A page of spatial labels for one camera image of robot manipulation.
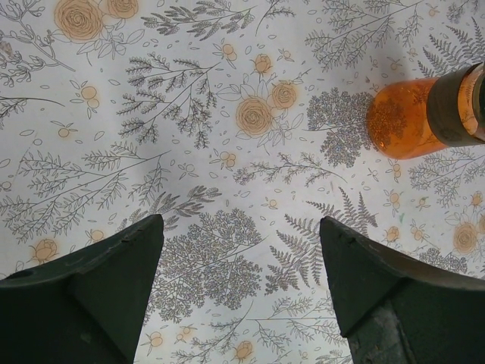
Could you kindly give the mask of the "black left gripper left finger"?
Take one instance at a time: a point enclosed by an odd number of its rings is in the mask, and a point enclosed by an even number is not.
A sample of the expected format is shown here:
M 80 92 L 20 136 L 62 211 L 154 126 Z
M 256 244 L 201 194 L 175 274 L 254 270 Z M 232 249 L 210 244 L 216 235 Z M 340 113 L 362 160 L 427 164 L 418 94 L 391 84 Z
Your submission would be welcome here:
M 132 363 L 164 243 L 150 215 L 1 281 L 3 363 Z

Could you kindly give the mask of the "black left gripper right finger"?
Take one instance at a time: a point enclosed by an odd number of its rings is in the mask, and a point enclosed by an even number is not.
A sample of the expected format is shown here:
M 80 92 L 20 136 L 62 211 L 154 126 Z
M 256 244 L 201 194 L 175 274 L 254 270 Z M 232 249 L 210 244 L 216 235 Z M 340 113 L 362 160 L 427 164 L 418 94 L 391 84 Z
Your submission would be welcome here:
M 484 282 L 425 264 L 327 216 L 321 248 L 355 363 L 482 363 Z

